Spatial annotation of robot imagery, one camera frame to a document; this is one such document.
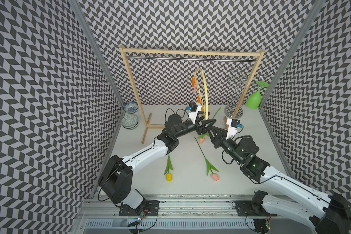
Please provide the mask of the yellow arched peg hanger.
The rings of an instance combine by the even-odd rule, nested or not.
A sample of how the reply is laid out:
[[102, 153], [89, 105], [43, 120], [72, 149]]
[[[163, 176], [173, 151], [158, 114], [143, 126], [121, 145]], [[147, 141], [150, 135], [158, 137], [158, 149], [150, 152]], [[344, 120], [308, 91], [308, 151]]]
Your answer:
[[[201, 85], [199, 83], [198, 73], [201, 74], [201, 84], [202, 84], [202, 87], [203, 87], [204, 91], [202, 91]], [[197, 80], [197, 92], [196, 92], [196, 94], [197, 95], [201, 95], [201, 97], [202, 97], [201, 112], [203, 113], [203, 116], [205, 117], [205, 119], [208, 120], [209, 119], [208, 88], [207, 88], [206, 77], [205, 77], [203, 69], [197, 68], [194, 71], [194, 76], [196, 76], [196, 80]]]

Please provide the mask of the pink tulip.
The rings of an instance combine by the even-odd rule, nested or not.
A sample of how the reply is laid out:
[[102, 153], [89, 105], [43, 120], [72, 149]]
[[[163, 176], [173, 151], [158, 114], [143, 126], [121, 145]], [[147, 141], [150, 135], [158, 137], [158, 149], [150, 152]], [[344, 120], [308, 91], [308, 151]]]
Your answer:
[[216, 123], [216, 115], [218, 114], [218, 112], [221, 110], [221, 107], [218, 108], [218, 110], [216, 111], [216, 113], [214, 114], [214, 116], [209, 119], [209, 120], [201, 120], [200, 122], [200, 132], [201, 134], [198, 136], [198, 141], [199, 144], [203, 144], [205, 142], [205, 138], [206, 137], [211, 137], [210, 136], [210, 132], [212, 133], [213, 131], [211, 130], [211, 128], [214, 126], [214, 124]]
[[200, 146], [200, 142], [199, 140], [195, 137], [195, 140], [198, 144], [198, 147], [204, 157], [205, 163], [206, 163], [206, 175], [210, 176], [212, 178], [212, 180], [214, 181], [219, 181], [219, 175], [217, 174], [217, 172], [219, 172], [219, 170], [213, 166], [210, 161], [206, 158], [201, 146]]

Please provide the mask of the yellow tulip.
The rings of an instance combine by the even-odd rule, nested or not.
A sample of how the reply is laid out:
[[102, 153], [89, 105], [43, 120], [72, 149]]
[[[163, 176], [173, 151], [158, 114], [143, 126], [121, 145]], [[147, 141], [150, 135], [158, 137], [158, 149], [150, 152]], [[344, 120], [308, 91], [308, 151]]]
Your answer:
[[164, 174], [166, 176], [166, 180], [168, 182], [171, 182], [172, 179], [173, 179], [171, 171], [173, 171], [173, 166], [172, 166], [170, 155], [168, 155], [168, 157], [167, 157], [167, 165], [166, 165], [166, 169], [165, 169], [165, 172], [164, 172]]

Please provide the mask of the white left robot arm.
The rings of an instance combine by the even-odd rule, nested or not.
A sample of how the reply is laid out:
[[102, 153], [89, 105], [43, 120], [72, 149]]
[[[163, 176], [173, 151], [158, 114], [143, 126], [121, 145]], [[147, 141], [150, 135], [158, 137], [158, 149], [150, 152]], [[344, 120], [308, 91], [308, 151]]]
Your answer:
[[179, 145], [179, 137], [191, 132], [203, 135], [215, 122], [215, 119], [206, 120], [204, 117], [183, 121], [179, 115], [171, 115], [152, 144], [122, 158], [117, 155], [110, 157], [98, 181], [100, 189], [114, 204], [124, 203], [132, 209], [143, 207], [145, 198], [132, 188], [134, 174], [174, 151]]

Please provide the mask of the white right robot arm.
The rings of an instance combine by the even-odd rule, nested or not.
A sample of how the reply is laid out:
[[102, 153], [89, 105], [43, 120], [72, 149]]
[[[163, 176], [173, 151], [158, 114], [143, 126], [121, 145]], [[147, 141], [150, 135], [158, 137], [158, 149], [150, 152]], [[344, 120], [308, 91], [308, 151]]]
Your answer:
[[239, 142], [225, 129], [208, 124], [201, 132], [208, 133], [215, 148], [221, 147], [253, 183], [277, 189], [290, 200], [257, 192], [257, 205], [269, 214], [276, 214], [310, 227], [318, 234], [347, 234], [351, 227], [348, 201], [340, 194], [328, 195], [283, 174], [257, 156], [259, 148], [251, 136]]

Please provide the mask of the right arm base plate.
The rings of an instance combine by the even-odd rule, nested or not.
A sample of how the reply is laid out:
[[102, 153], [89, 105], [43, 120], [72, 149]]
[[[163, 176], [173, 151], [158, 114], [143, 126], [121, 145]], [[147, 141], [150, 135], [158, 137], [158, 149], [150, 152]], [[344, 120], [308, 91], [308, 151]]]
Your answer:
[[233, 208], [237, 211], [239, 217], [246, 217], [246, 216], [277, 216], [276, 214], [268, 213], [261, 204], [252, 203], [249, 200], [236, 200], [232, 203]]

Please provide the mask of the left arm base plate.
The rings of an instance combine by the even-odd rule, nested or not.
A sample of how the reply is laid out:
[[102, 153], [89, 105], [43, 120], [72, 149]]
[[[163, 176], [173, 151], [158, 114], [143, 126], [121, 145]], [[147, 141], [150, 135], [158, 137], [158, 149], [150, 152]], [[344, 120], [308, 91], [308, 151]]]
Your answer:
[[159, 207], [159, 200], [144, 200], [135, 209], [124, 203], [121, 205], [119, 216], [140, 216], [142, 213], [146, 213], [145, 217], [158, 216]]

